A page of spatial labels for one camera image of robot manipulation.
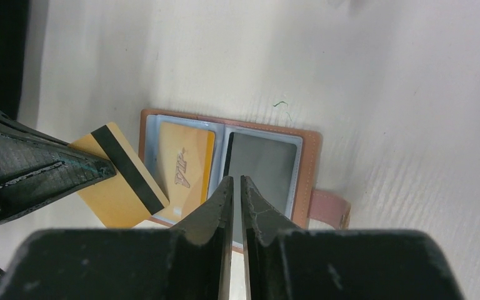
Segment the green mark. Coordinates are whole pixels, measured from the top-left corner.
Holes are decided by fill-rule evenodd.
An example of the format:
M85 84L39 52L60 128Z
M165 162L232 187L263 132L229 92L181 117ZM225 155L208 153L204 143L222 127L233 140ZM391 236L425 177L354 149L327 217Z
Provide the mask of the green mark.
M279 106L281 104L286 104L286 107L288 107L288 103L286 103L286 101L281 101L279 103L276 103L276 104L273 105L273 107L276 108L277 106Z
M91 171L91 172L94 172L94 173L96 173L96 174L99 173L97 170L93 169L92 167L87 166L87 165L85 165L85 164L81 164L80 162L71 161L71 160L64 159L64 158L60 158L60 160L63 161L64 163L72 164L73 166L77 166L77 167L80 167L80 168L82 168L82 169L86 169L86 170Z

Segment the wallet strap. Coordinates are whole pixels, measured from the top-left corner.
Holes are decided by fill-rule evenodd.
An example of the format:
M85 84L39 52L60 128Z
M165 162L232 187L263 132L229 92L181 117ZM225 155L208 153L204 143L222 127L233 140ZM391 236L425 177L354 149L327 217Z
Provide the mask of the wallet strap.
M324 222L334 229L347 229L351 204L331 192L313 190L308 217Z

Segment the wallet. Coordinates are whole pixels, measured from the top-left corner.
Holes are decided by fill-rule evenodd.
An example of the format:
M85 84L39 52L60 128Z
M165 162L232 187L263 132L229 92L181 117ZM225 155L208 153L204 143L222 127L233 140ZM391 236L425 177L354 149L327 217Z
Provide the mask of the wallet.
M214 133L207 197L223 176L234 178L234 206L240 208L240 175L250 176L264 198L301 228L309 218L346 229L350 204L330 192L314 190L321 134L316 131L198 116L159 109L141 111L139 158L156 178L159 128L173 123ZM240 209L234 210L233 246L242 248ZM166 226L174 223L154 215Z

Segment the white table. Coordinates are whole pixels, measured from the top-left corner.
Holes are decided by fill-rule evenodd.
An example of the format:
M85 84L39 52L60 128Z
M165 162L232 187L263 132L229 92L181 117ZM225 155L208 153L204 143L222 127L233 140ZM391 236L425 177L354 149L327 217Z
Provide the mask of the white table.
M135 148L143 108L320 131L316 186L352 202L351 227L426 231L480 299L480 2L34 0L31 13L20 121L65 141L115 121ZM32 231L70 224L101 226L75 195L0 226L0 266ZM242 299L240 255L233 270Z

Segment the gold card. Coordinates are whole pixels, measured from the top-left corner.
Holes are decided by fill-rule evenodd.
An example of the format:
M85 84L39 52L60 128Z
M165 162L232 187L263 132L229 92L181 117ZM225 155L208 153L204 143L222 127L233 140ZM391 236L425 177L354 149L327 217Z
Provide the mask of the gold card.
M167 197L115 123L69 147L109 159L116 168L114 177L77 192L107 228L132 228L168 206Z
M158 183L170 205L154 217L177 223L207 199L214 132L162 122L158 144Z

